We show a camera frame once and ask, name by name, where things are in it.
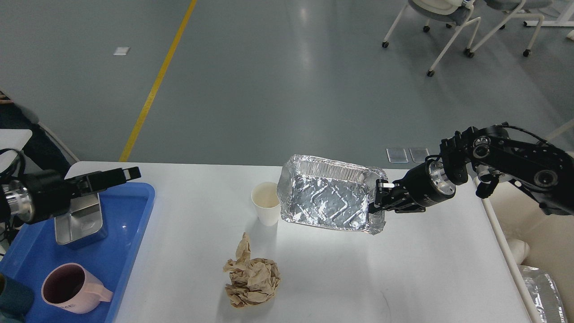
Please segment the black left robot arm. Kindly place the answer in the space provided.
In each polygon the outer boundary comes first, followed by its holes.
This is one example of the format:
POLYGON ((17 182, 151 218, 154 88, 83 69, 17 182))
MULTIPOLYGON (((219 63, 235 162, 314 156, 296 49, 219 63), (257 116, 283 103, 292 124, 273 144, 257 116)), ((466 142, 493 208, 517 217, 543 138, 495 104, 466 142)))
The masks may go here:
POLYGON ((104 192, 108 188, 141 178, 138 167, 95 171, 69 179, 55 170, 25 173, 22 151, 5 148, 1 153, 17 153, 16 161, 1 172, 1 222, 13 218, 26 224, 40 223, 64 215, 71 201, 104 192))

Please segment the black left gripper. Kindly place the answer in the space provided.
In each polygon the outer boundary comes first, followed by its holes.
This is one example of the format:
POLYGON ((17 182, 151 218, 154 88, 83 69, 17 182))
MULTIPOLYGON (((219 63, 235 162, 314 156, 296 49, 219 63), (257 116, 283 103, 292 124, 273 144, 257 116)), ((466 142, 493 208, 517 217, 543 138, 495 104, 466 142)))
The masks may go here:
POLYGON ((104 192, 141 178, 139 167, 96 171, 64 179, 53 170, 23 174, 2 183, 2 221, 19 218, 34 224, 69 212, 82 194, 104 192))

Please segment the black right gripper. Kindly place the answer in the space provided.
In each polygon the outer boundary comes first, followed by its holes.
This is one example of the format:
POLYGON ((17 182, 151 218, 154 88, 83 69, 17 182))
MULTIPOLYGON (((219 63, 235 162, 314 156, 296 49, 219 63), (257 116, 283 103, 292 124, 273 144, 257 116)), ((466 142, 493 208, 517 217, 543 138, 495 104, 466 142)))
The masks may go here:
POLYGON ((377 179, 376 198, 369 204, 368 213, 420 213, 427 207, 453 198, 456 191, 457 187, 447 177, 442 162, 428 160, 394 183, 377 179))

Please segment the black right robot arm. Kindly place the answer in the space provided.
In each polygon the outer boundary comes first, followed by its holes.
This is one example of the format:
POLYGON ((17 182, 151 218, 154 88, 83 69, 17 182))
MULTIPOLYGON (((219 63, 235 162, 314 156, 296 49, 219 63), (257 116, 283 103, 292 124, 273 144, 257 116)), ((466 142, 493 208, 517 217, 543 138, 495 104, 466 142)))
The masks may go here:
POLYGON ((470 164, 479 179, 477 197, 488 198, 505 180, 535 201, 544 214, 572 215, 572 156, 541 137, 535 144, 513 140, 510 128, 504 122, 456 131, 441 141, 437 155, 425 157, 403 178, 393 183, 377 180, 369 213, 418 213, 449 200, 456 187, 468 181, 470 164))

